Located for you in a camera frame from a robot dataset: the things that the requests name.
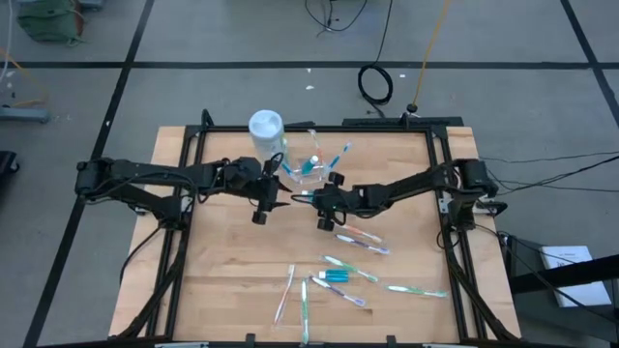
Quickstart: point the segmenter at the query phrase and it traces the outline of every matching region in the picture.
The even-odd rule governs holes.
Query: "gray floor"
[[[317,2],[310,1],[318,11]],[[572,0],[599,61],[619,61],[619,3]],[[84,43],[75,48],[32,42],[18,27],[18,61],[121,62],[143,0],[108,0],[87,15]],[[360,1],[336,3],[340,23]],[[440,12],[438,1],[396,0],[384,60],[421,60]],[[367,61],[375,57],[387,2],[370,0],[358,22],[325,33],[308,18],[302,0],[156,0],[137,61]],[[0,18],[7,1],[0,1]],[[0,28],[2,44],[6,26]],[[432,61],[586,62],[559,1],[454,2]],[[92,151],[119,70],[36,69],[51,91],[47,125],[0,124],[0,149],[19,152],[22,170],[0,201],[0,337],[20,346],[74,203],[75,164]],[[410,102],[419,71],[391,69],[395,93],[384,107],[397,116]],[[619,71],[604,71],[619,91]],[[277,110],[286,122],[337,125],[367,117],[356,69],[132,70],[104,149],[106,156],[149,160],[160,126],[197,123],[207,107],[220,125],[242,125],[257,109]],[[6,84],[12,83],[9,89]],[[368,74],[376,95],[383,82]],[[18,73],[0,86],[0,103],[34,98]],[[428,70],[419,100],[422,116],[461,116],[474,128],[484,156],[527,159],[619,149],[619,128],[591,71]],[[508,165],[492,163],[501,178],[535,181],[593,159]],[[619,165],[610,164],[562,182],[565,186],[619,189]],[[614,238],[619,195],[533,188],[507,195],[500,228],[551,245],[588,245],[595,257],[619,251]],[[120,204],[88,207],[40,344],[104,339],[118,292],[120,265],[129,248],[134,215]],[[579,346],[600,344],[521,318],[525,337]]]

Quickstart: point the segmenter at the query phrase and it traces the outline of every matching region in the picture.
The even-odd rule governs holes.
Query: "green bag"
[[[21,5],[17,22],[35,41],[82,43],[84,20],[74,0],[40,0]]]

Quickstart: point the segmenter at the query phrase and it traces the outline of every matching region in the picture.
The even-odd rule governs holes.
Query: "blue toothbrush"
[[[376,247],[376,246],[371,246],[367,243],[363,243],[361,241],[357,241],[356,239],[352,239],[348,236],[343,236],[341,234],[336,234],[336,237],[341,240],[341,241],[345,241],[347,243],[350,243],[351,245],[355,245],[355,246],[359,246],[359,247],[364,247],[367,250],[371,250],[371,251],[375,251],[375,252],[380,252],[383,255],[389,255],[390,251],[385,248],[385,247]]]
[[[327,170],[326,172],[329,173],[330,171],[333,170],[333,168],[336,166],[336,164],[338,164],[339,159],[341,159],[341,157],[348,152],[348,149],[350,149],[350,147],[352,146],[352,143],[350,141],[348,141],[346,143],[346,145],[344,146],[344,149],[341,150],[341,153],[339,153],[339,155],[337,155],[332,161],[331,164],[329,164],[329,166],[327,166]]]
[[[337,287],[329,284],[328,282],[319,279],[317,276],[315,275],[309,275],[309,278],[311,280],[313,280],[313,282],[315,282],[316,284],[322,286],[323,288],[327,289],[327,290],[331,290],[333,291],[334,294],[338,295],[338,296],[342,296],[343,298],[345,298],[346,300],[350,301],[351,303],[358,305],[358,306],[366,306],[366,301],[363,299],[359,299],[359,298],[355,298],[352,297],[350,295],[347,295],[346,293],[344,293],[343,291],[341,291],[340,289],[338,289]]]

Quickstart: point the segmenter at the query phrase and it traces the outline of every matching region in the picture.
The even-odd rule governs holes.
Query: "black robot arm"
[[[330,173],[330,183],[311,195],[311,205],[320,216],[320,229],[332,231],[334,222],[344,224],[348,214],[375,217],[402,199],[435,189],[452,196],[446,203],[452,225],[472,229],[475,202],[484,195],[494,197],[498,191],[486,174],[486,165],[477,159],[455,159],[389,185],[355,185],[346,191],[339,188],[343,180],[342,175]]]
[[[77,165],[75,193],[89,202],[112,199],[127,203],[134,210],[152,212],[167,228],[183,228],[183,213],[198,196],[225,193],[257,202],[252,221],[266,222],[265,212],[286,205],[277,202],[278,190],[290,191],[273,173],[280,165],[277,154],[264,164],[257,159],[217,160],[187,167],[136,163],[125,159],[92,159]],[[186,194],[160,197],[133,184],[180,187]]]

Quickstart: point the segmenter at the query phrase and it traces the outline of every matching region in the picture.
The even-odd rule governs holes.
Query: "wooden tabletop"
[[[476,158],[472,130],[449,128],[456,158]],[[161,128],[152,163],[177,165],[184,128]],[[289,144],[301,144],[306,133],[287,133]],[[390,183],[428,168],[425,138],[414,133],[320,133],[326,158],[350,140],[351,150],[337,171],[344,188],[353,184]],[[248,134],[213,132],[207,135],[203,162],[255,156]],[[156,194],[171,188],[148,187]],[[290,201],[281,194],[283,201]],[[330,268],[320,255],[332,255],[380,278],[377,284],[357,275],[341,288],[365,299],[360,308],[327,290],[309,287],[310,340],[327,342],[458,342],[452,298],[433,298],[386,291],[384,285],[450,290],[443,250],[436,245],[439,230],[435,196],[421,194],[395,204],[371,218],[349,217],[348,223],[385,240],[390,255],[380,255],[341,242],[316,229],[316,211],[293,203],[268,215],[267,224],[251,223],[254,207],[247,199],[218,195],[197,205],[181,290],[175,335],[177,340],[242,341],[248,333],[257,341],[299,341],[300,279]],[[477,222],[494,228],[489,217]],[[152,216],[138,217],[132,249],[156,227]],[[152,294],[160,261],[163,232],[141,250],[125,272],[110,334],[125,329]],[[469,232],[479,292],[513,334],[519,335],[516,313],[496,237],[483,229]],[[296,265],[283,318],[273,320],[287,280],[289,264]],[[470,305],[464,292],[468,331],[475,336]],[[162,333],[168,297],[162,301],[158,333]]]

